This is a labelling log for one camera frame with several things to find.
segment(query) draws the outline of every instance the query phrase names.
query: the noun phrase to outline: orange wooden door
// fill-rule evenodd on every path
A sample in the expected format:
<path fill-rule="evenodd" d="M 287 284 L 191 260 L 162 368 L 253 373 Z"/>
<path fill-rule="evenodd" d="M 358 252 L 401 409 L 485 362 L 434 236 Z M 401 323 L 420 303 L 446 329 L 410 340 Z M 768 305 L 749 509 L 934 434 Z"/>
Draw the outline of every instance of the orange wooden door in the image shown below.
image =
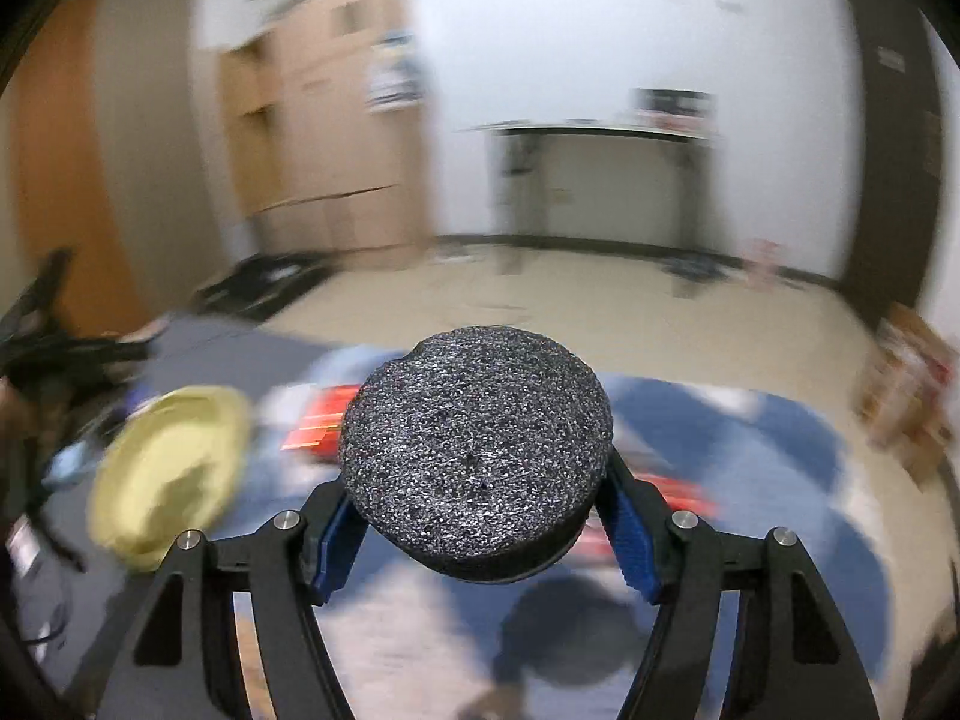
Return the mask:
<path fill-rule="evenodd" d="M 93 100 L 97 0 L 64 0 L 16 73 L 11 121 L 24 251 L 38 263 L 74 247 L 61 298 L 80 333 L 130 332 L 149 319 L 104 184 Z"/>

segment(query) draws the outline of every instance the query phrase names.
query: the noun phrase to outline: wall outlet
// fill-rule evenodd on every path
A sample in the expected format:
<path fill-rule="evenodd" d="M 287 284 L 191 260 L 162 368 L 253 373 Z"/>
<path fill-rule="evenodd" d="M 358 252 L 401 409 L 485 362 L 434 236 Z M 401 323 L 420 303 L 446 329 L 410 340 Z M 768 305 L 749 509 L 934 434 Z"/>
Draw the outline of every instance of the wall outlet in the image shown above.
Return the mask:
<path fill-rule="evenodd" d="M 550 203 L 552 205 L 568 205 L 573 202 L 573 192 L 569 189 L 551 189 Z"/>

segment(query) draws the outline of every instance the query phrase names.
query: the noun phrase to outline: dark door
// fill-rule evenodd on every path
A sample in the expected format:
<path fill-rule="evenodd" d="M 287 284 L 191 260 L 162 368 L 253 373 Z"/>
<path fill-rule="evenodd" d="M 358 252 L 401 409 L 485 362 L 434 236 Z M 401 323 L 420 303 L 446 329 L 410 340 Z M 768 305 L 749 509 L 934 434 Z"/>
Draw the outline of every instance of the dark door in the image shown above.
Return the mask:
<path fill-rule="evenodd" d="M 863 80 L 863 177 L 840 293 L 871 329 L 913 307 L 940 205 L 940 93 L 911 0 L 849 0 Z"/>

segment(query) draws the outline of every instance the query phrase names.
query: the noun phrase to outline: black baseboard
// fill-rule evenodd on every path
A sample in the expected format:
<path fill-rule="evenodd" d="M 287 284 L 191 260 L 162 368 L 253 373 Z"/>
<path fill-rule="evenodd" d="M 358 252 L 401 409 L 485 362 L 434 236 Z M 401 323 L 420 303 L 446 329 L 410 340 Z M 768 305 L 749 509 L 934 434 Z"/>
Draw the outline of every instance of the black baseboard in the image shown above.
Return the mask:
<path fill-rule="evenodd" d="M 440 235 L 437 241 L 443 244 L 498 244 L 508 247 L 537 248 L 538 250 L 582 251 L 588 254 L 608 254 L 616 257 L 632 257 L 638 260 L 664 260 L 679 257 L 683 250 L 675 247 L 658 247 L 653 244 L 628 244 L 623 241 L 600 241 L 594 238 L 567 238 L 556 235 Z M 728 268 L 743 269 L 743 259 L 731 254 L 709 252 L 709 257 Z M 781 268 L 784 278 L 816 284 L 829 290 L 836 290 L 835 279 L 810 271 L 796 268 Z"/>

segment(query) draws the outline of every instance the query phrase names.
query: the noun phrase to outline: textured black surface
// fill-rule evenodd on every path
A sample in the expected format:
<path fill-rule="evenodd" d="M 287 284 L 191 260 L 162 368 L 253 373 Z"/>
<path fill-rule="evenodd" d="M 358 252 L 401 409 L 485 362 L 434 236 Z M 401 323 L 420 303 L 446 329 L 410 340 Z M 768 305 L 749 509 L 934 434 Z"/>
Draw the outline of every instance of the textured black surface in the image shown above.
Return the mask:
<path fill-rule="evenodd" d="M 563 554 L 613 440 L 593 371 L 545 336 L 464 327 L 419 343 L 344 417 L 344 483 L 384 536 L 436 570 L 515 578 Z"/>

